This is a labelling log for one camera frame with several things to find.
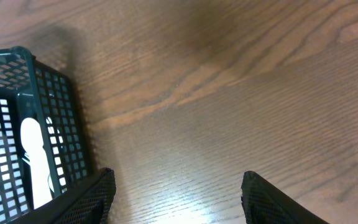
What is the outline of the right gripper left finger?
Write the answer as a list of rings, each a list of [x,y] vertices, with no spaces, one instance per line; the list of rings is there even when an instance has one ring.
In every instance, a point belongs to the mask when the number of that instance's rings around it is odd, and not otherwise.
[[[13,220],[17,224],[107,223],[116,194],[114,171],[102,168],[49,203]]]

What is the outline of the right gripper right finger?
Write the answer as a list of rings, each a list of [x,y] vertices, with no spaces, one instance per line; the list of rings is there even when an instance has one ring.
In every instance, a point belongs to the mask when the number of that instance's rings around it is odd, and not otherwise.
[[[244,172],[241,190],[247,224],[327,224],[252,170]]]

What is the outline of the pink plastic fork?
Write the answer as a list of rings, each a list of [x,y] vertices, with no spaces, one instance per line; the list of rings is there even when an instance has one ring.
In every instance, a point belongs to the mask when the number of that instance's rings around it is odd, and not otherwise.
[[[25,118],[21,123],[20,134],[22,147],[29,156],[33,205],[37,209],[53,199],[48,181],[50,169],[40,124],[34,118]]]

